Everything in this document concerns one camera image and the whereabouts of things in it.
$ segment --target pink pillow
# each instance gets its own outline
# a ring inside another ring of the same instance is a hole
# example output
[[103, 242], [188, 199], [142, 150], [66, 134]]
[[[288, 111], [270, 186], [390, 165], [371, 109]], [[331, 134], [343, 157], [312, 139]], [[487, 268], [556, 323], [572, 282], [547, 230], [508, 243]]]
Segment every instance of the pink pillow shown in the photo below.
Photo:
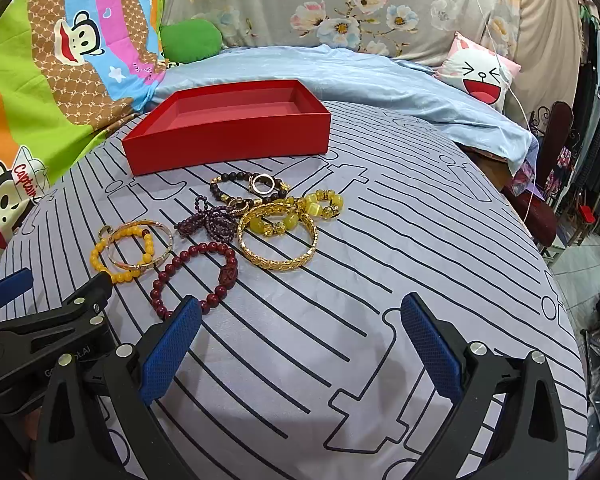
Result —
[[507, 90], [520, 68], [456, 32], [449, 54], [434, 76], [501, 112]]

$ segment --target pink stripe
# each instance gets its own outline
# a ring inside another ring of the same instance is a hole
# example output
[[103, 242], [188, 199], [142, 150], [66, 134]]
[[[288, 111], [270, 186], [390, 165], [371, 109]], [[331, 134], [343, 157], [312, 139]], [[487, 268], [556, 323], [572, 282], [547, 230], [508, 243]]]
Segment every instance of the pink stripe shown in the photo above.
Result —
[[[111, 16], [103, 18], [102, 15], [107, 7], [111, 9]], [[138, 51], [131, 43], [122, 10], [122, 0], [96, 0], [96, 8], [100, 15], [100, 32], [107, 48], [126, 64], [129, 72], [144, 79], [145, 84], [152, 84], [155, 81], [154, 66], [141, 62]]]

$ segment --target cartoon monkey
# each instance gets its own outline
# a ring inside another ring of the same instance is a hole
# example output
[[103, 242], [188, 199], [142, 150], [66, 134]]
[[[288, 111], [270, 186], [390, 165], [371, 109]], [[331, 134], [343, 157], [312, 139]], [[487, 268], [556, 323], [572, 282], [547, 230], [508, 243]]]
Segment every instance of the cartoon monkey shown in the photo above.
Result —
[[65, 20], [58, 20], [54, 27], [56, 36], [55, 54], [65, 65], [84, 65], [84, 55], [100, 56], [100, 31], [86, 10], [80, 10], [74, 17], [74, 26], [69, 27]]

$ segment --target green pillow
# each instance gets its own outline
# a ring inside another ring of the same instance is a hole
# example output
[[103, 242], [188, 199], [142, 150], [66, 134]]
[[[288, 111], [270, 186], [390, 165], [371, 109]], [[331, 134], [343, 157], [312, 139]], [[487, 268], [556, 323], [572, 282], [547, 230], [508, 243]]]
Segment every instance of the green pillow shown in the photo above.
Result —
[[186, 20], [160, 28], [162, 51], [170, 62], [192, 63], [220, 52], [222, 35], [207, 20]]

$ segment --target red beaded bracelet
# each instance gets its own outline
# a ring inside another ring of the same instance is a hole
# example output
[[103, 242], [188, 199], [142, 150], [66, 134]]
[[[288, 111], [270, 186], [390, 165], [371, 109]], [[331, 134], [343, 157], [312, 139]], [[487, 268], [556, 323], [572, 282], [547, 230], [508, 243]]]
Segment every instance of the red beaded bracelet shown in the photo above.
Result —
[[224, 255], [226, 264], [220, 267], [220, 274], [218, 276], [219, 285], [206, 297], [206, 300], [200, 301], [202, 314], [208, 314], [210, 309], [218, 306], [220, 300], [226, 298], [226, 292], [235, 285], [235, 282], [238, 279], [238, 260], [235, 257], [235, 251], [227, 244], [217, 244], [216, 242], [192, 245], [189, 250], [182, 251], [179, 256], [174, 256], [171, 263], [166, 264], [164, 270], [158, 272], [158, 279], [154, 281], [154, 288], [151, 293], [149, 293], [149, 296], [151, 297], [151, 306], [161, 320], [164, 321], [165, 319], [168, 319], [173, 313], [173, 311], [167, 310], [160, 297], [164, 285], [168, 283], [171, 277], [176, 273], [176, 270], [178, 270], [184, 262], [188, 262], [193, 256], [197, 256], [200, 253], [216, 252]]

